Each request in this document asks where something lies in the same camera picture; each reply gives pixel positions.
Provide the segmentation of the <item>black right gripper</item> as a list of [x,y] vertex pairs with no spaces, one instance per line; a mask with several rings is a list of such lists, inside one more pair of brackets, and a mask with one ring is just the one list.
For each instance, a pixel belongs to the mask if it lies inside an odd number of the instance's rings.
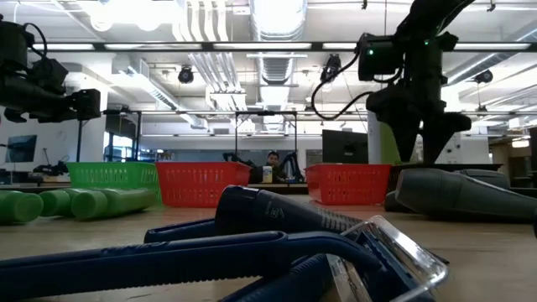
[[392,89],[368,96],[366,108],[379,122],[387,124],[396,142],[399,157],[409,162],[421,122],[424,162],[433,164],[454,133],[470,130],[472,120],[459,112],[445,112],[441,100],[444,79],[399,80]]

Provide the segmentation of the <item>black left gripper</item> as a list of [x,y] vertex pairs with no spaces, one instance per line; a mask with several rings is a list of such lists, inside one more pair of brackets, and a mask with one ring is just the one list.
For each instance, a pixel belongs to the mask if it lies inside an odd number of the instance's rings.
[[41,123],[81,119],[72,97],[54,94],[16,76],[1,77],[1,106],[5,118],[15,123],[27,122],[24,113]]

